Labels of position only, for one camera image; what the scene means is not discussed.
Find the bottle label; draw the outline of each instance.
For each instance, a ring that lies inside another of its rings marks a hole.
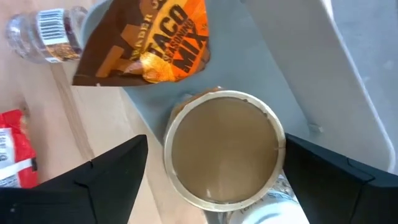
[[[79,59],[68,40],[64,12],[64,9],[51,9],[37,14],[40,38],[52,56],[45,59],[51,63]]]

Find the wooden surface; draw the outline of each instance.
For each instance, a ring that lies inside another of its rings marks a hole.
[[[0,2],[0,28],[14,14],[81,5],[95,0]],[[27,108],[40,181],[56,177],[137,134],[147,134],[146,173],[131,213],[134,223],[206,223],[203,212],[172,188],[155,140],[121,88],[70,86],[76,63],[36,65],[19,58],[0,35],[0,112]]]

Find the wooden table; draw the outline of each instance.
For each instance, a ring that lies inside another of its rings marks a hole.
[[[21,12],[81,5],[95,0],[0,2],[0,26]],[[70,86],[76,63],[36,65],[19,58],[0,37],[0,112],[27,108],[40,181],[56,177],[137,134],[147,134],[149,155],[130,223],[206,223],[203,212],[172,188],[162,146],[122,88]]]

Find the metal rim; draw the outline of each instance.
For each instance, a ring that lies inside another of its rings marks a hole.
[[[200,199],[197,196],[193,195],[191,192],[189,192],[180,182],[180,180],[177,177],[177,174],[174,170],[173,164],[172,164],[172,144],[174,140],[174,134],[180,125],[182,119],[195,107],[198,105],[202,104],[203,102],[206,102],[208,100],[212,100],[215,98],[237,98],[240,100],[245,100],[248,103],[256,106],[259,108],[261,111],[265,112],[268,116],[269,121],[271,122],[271,125],[273,126],[276,137],[278,140],[278,156],[277,156],[277,161],[274,167],[274,170],[272,171],[272,174],[266,184],[263,186],[263,188],[258,191],[255,195],[253,195],[251,198],[243,200],[242,202],[237,202],[237,203],[213,203],[213,202],[208,202],[206,200]],[[283,130],[283,127],[275,115],[275,113],[267,106],[264,102],[259,100],[258,98],[249,95],[247,93],[242,93],[240,91],[233,91],[233,90],[220,90],[216,92],[210,92],[206,93],[205,95],[189,102],[187,105],[184,106],[184,108],[178,113],[178,115],[175,117],[175,119],[171,122],[169,129],[167,130],[166,136],[165,136],[165,142],[164,142],[164,166],[166,173],[174,187],[174,189],[189,203],[192,205],[202,208],[204,210],[208,211],[213,211],[213,212],[228,212],[228,211],[233,211],[233,210],[238,210],[244,207],[247,207],[254,202],[260,200],[267,192],[268,190],[274,185],[275,181],[277,180],[279,174],[282,172],[282,166],[284,163],[285,159],[285,133]]]

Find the black object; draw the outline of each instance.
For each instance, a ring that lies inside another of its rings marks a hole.
[[[284,171],[311,224],[398,223],[397,176],[286,138]],[[125,224],[147,151],[136,136],[34,189],[0,189],[0,223]]]
[[[398,223],[398,176],[286,138],[284,171],[310,223]]]
[[[136,136],[34,189],[0,189],[0,223],[127,223],[147,159]]]

